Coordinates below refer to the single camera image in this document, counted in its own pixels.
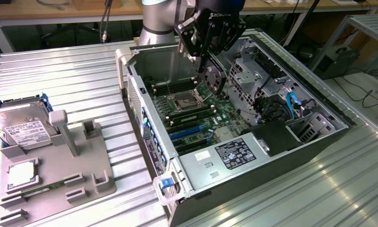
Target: pcie slot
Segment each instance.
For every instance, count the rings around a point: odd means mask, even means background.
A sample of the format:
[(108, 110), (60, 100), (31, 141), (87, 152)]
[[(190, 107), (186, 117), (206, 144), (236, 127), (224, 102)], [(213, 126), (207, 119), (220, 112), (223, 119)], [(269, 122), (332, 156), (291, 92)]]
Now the pcie slot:
[(186, 143), (184, 140), (176, 140), (172, 142), (175, 146), (183, 145), (184, 143)]
[(179, 132), (178, 134), (171, 135), (170, 138), (172, 140), (176, 140), (176, 139), (183, 138), (184, 136), (190, 136), (190, 135), (194, 135), (196, 133), (200, 133), (204, 130), (204, 126), (206, 126), (206, 124), (203, 124), (199, 127), (192, 128), (192, 129), (188, 129), (188, 130), (186, 130), (183, 132)]
[(178, 150), (178, 152), (183, 152), (183, 151), (187, 151), (190, 149), (195, 149), (195, 148), (198, 148), (198, 147), (200, 147), (200, 146), (203, 146), (206, 144), (208, 144), (208, 139), (203, 139), (203, 140), (200, 140), (200, 141), (198, 141), (195, 143), (187, 144), (187, 145), (176, 148), (176, 150)]

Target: white handle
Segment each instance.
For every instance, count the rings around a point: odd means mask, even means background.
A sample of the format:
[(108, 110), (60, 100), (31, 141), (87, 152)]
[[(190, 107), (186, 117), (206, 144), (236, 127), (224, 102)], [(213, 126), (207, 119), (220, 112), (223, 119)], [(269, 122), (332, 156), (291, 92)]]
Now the white handle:
[(171, 173), (167, 172), (162, 176), (156, 176), (154, 179), (154, 188), (156, 190), (156, 194), (158, 194), (158, 197), (159, 197), (159, 200), (163, 206), (167, 206), (168, 204), (174, 203), (175, 201), (178, 201), (180, 198), (186, 196), (183, 188), (182, 188), (180, 193), (178, 193), (176, 195), (168, 198), (163, 195), (160, 183), (164, 179), (171, 178), (171, 177), (172, 177)]

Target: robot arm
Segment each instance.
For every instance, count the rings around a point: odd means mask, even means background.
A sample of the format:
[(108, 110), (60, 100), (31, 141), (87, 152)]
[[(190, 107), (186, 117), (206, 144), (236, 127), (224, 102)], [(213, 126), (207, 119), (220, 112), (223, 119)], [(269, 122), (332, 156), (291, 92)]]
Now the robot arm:
[[(174, 42), (175, 30), (203, 73), (211, 53), (229, 50), (247, 29), (240, 19), (245, 0), (143, 0), (143, 4), (140, 45)], [(195, 10), (186, 19), (190, 9)]]
[(240, 19), (244, 4), (245, 0), (196, 0), (192, 17), (176, 23), (182, 42), (196, 57), (194, 67), (199, 73), (204, 72), (211, 53), (228, 51), (247, 29)]

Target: hard drive label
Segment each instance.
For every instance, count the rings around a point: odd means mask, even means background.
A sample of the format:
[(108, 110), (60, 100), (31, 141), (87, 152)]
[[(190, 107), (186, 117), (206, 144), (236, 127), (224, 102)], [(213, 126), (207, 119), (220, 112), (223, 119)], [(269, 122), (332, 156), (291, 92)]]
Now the hard drive label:
[(20, 147), (51, 140), (48, 131), (42, 121), (14, 125), (6, 127), (4, 130), (7, 131), (15, 142), (20, 145)]
[(228, 169), (235, 169), (257, 159), (243, 138), (217, 146), (216, 151)]

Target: blue cable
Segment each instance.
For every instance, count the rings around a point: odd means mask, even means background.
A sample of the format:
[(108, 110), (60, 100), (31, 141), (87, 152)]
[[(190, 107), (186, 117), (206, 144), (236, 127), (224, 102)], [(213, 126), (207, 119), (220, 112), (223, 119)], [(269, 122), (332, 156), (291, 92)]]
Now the blue cable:
[(285, 99), (287, 99), (288, 106), (289, 106), (289, 109), (291, 109), (292, 118), (293, 118), (293, 120), (295, 120), (296, 117), (295, 117), (295, 110), (293, 110), (293, 106), (292, 106), (292, 99), (293, 99), (293, 101), (295, 101), (299, 105), (301, 105), (301, 102), (300, 102), (300, 100), (297, 99), (296, 93), (295, 93), (293, 91), (287, 94)]

